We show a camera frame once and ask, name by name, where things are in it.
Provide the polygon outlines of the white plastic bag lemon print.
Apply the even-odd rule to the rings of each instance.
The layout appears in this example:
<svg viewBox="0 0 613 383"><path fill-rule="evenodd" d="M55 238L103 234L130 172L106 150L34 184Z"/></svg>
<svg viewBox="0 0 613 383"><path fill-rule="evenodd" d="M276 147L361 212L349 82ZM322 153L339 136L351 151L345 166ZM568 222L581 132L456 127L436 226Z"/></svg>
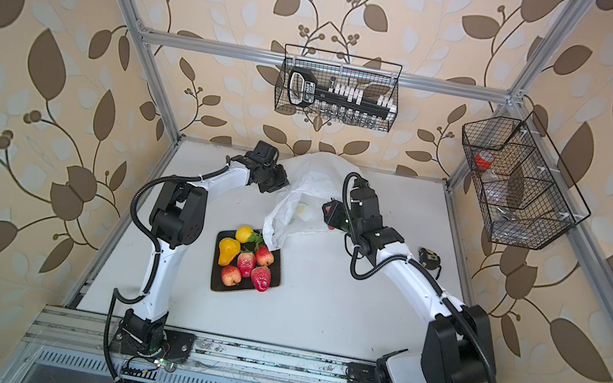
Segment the white plastic bag lemon print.
<svg viewBox="0 0 613 383"><path fill-rule="evenodd" d="M321 152L290 158L282 167L289 184L278 191L276 206L261 231L271 251L283 248L289 237L326 232L322 206L341 199L348 174L361 173L341 156Z"/></svg>

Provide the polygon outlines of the small yellow fake lemon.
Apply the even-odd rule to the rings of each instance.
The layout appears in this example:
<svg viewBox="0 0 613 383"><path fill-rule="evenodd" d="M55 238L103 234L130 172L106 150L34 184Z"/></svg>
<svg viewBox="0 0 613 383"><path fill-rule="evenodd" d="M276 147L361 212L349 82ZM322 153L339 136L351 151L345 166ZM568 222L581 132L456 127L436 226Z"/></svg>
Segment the small yellow fake lemon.
<svg viewBox="0 0 613 383"><path fill-rule="evenodd" d="M237 229L235 239L241 244L247 244L254 238L254 231L251 227L243 226Z"/></svg>

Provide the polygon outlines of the large yellow fake lemon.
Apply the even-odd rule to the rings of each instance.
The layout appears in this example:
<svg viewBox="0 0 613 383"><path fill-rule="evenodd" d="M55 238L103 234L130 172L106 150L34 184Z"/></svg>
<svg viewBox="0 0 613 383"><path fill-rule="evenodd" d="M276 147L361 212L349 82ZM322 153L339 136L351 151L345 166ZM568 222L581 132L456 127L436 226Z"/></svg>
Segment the large yellow fake lemon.
<svg viewBox="0 0 613 383"><path fill-rule="evenodd" d="M227 267L241 252L241 245L239 240L235 238L226 237L220 240L219 245L219 257L217 259L217 265Z"/></svg>

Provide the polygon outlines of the red fake apple large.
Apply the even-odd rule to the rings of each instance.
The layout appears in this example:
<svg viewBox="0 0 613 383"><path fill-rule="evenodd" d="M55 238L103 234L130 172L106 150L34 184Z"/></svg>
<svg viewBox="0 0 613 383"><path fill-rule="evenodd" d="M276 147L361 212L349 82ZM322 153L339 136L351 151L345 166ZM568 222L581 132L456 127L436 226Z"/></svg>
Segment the red fake apple large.
<svg viewBox="0 0 613 383"><path fill-rule="evenodd" d="M234 287L242 282L243 276L239 268L233 265L227 265L222 268L221 281L224 287Z"/></svg>

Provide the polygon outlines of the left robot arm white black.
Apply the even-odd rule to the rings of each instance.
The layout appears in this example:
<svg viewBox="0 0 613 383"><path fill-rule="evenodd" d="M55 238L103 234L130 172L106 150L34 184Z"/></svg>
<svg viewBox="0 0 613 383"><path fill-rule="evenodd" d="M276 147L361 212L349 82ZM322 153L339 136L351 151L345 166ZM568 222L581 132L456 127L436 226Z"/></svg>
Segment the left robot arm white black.
<svg viewBox="0 0 613 383"><path fill-rule="evenodd" d="M276 147L260 141L253 150L227 158L219 170L159 177L133 196L131 222L150 242L150 256L136 296L126 297L114 288L108 313L112 315L117 304L126 307L120 333L135 341L142 353L166 348L168 301L183 257L205 227L208 203L251 184L263 194L285 188L288 176L279 155Z"/></svg>

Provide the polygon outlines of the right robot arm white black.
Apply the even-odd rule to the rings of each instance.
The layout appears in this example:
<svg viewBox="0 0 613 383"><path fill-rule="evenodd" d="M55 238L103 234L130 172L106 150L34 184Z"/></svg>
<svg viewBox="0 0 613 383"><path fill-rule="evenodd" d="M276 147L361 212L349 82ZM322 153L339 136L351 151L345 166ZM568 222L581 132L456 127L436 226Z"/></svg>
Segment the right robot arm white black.
<svg viewBox="0 0 613 383"><path fill-rule="evenodd" d="M384 225L378 195L359 173L348 173L339 200L323 205L325 223L350 245L353 279L389 278L425 322L419 352L397 350L377 359L376 383L498 383L488 314L449 293Z"/></svg>

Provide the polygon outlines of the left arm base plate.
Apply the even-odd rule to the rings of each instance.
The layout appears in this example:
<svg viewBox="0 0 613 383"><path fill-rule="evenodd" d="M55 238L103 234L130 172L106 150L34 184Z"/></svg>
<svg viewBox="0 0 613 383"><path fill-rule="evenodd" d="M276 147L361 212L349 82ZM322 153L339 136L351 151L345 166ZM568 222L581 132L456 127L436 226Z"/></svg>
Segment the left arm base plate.
<svg viewBox="0 0 613 383"><path fill-rule="evenodd" d="M110 336L110 349L121 355L135 355L151 358L152 360L164 358L164 360L171 362L186 363L193 352L196 335L191 332L167 328L163 335L162 342L156 348L146 349L141 343L130 338L127 333L122 331L119 337L117 335Z"/></svg>

